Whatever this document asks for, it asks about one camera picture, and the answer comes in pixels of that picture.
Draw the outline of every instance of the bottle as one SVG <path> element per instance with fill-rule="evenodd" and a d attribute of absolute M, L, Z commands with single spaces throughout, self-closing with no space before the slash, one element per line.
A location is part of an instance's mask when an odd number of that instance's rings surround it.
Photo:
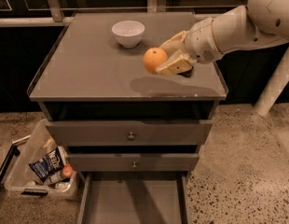
<path fill-rule="evenodd" d="M 66 164 L 63 166 L 62 170 L 56 172 L 55 174 L 49 176 L 43 185 L 51 185 L 60 181 L 63 181 L 66 178 L 70 178 L 72 176 L 73 169 L 70 164 Z"/>

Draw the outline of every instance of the drawer knob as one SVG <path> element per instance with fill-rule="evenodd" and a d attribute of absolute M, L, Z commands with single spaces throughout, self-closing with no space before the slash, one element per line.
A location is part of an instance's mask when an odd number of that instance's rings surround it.
<path fill-rule="evenodd" d="M 130 132 L 127 138 L 128 138 L 128 140 L 134 140 L 135 136 L 134 136 L 133 132 Z"/>
<path fill-rule="evenodd" d="M 132 163 L 132 169 L 137 169 L 137 163 L 136 163 L 136 161 L 134 161 L 134 162 Z"/>

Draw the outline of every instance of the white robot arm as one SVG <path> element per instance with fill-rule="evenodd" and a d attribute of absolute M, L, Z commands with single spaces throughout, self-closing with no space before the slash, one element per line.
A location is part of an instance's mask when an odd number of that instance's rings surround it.
<path fill-rule="evenodd" d="M 264 49 L 289 42 L 289 0 L 248 0 L 216 18 L 197 22 L 160 47 L 172 56 L 156 71 L 161 75 L 191 70 L 235 50 Z"/>

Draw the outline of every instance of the white pole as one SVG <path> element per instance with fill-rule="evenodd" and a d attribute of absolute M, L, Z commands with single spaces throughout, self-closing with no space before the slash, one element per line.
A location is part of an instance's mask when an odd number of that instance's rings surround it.
<path fill-rule="evenodd" d="M 258 101 L 255 104 L 255 111 L 260 116 L 266 116 L 275 101 L 282 93 L 289 81 L 289 47 L 284 53 L 282 60 L 276 67 L 274 74 L 268 81 Z"/>

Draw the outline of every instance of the terrazzo floor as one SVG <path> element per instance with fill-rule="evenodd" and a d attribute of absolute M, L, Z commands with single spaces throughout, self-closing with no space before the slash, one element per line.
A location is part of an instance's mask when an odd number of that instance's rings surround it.
<path fill-rule="evenodd" d="M 42 118 L 0 114 L 0 163 L 11 139 L 30 134 Z M 251 105 L 220 105 L 187 189 L 193 223 L 289 223 L 289 104 L 273 106 L 264 118 Z M 76 223 L 81 190 L 66 201 L 2 185 L 0 224 Z"/>

